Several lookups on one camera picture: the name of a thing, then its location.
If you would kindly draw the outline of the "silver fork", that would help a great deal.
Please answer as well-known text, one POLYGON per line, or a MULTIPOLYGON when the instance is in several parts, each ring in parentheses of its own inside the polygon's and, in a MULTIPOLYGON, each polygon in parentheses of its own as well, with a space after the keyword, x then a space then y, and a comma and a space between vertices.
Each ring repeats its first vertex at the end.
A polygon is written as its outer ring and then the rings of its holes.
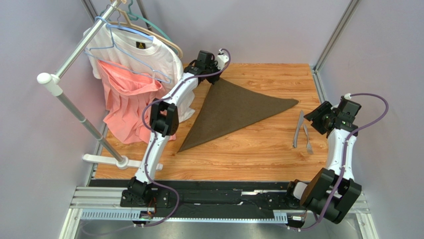
POLYGON ((305 132, 306 138, 307 138, 307 144, 306 144, 307 153, 312 155, 314 152, 313 152, 313 148, 312 148, 311 141, 310 141, 309 131, 308 131, 308 128, 305 124, 303 124, 303 129, 304 129, 304 132, 305 132))

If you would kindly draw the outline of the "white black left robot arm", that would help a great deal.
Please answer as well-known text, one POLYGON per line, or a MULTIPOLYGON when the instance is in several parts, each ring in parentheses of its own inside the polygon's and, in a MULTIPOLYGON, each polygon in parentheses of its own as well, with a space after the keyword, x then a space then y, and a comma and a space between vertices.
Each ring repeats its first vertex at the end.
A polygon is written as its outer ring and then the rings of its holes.
POLYGON ((181 80, 172 90, 160 99, 154 99, 144 110, 150 110, 149 123, 145 127, 151 131, 148 147, 141 165, 131 178, 128 188, 123 190, 122 207, 145 207, 153 202, 152 187, 159 159, 171 136, 179 127, 178 109, 182 102, 204 80, 211 84, 217 82, 222 72, 229 66, 230 52, 222 48, 217 55, 200 51, 197 59, 185 69, 181 80))

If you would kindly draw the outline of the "olive brown cloth napkin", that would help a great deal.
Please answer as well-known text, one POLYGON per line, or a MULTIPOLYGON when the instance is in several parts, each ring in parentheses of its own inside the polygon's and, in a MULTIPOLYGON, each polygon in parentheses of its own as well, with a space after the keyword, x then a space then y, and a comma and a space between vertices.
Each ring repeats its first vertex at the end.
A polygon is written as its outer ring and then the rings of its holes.
POLYGON ((179 152, 191 149, 291 109, 299 103, 260 94, 227 80, 213 84, 179 152))

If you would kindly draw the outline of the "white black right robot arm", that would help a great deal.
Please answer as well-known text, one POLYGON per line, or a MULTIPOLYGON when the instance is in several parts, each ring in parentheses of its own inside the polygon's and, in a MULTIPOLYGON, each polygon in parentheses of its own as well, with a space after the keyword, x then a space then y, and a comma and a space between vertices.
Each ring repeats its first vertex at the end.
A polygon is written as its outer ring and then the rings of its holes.
POLYGON ((342 99, 337 106, 325 101, 304 115, 311 126, 326 135, 328 156, 310 183, 298 179, 288 185, 285 204, 292 209, 305 208, 339 224, 361 194, 362 186, 354 181, 351 161, 358 127, 354 120, 361 105, 342 99))

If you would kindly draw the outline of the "silver table knife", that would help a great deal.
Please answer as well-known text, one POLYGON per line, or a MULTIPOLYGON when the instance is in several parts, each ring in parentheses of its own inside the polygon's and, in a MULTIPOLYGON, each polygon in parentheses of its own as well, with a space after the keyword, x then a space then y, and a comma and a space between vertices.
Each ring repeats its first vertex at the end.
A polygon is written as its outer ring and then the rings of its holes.
POLYGON ((300 131, 300 128, 301 128, 303 122, 304 122, 304 111, 303 110, 300 110, 298 122, 297 122, 297 125, 296 125, 296 130, 295 130, 295 134, 294 134, 294 138, 293 138, 293 142, 292 142, 292 147, 293 148, 297 148, 297 145, 298 145, 298 135, 299 135, 299 131, 300 131))

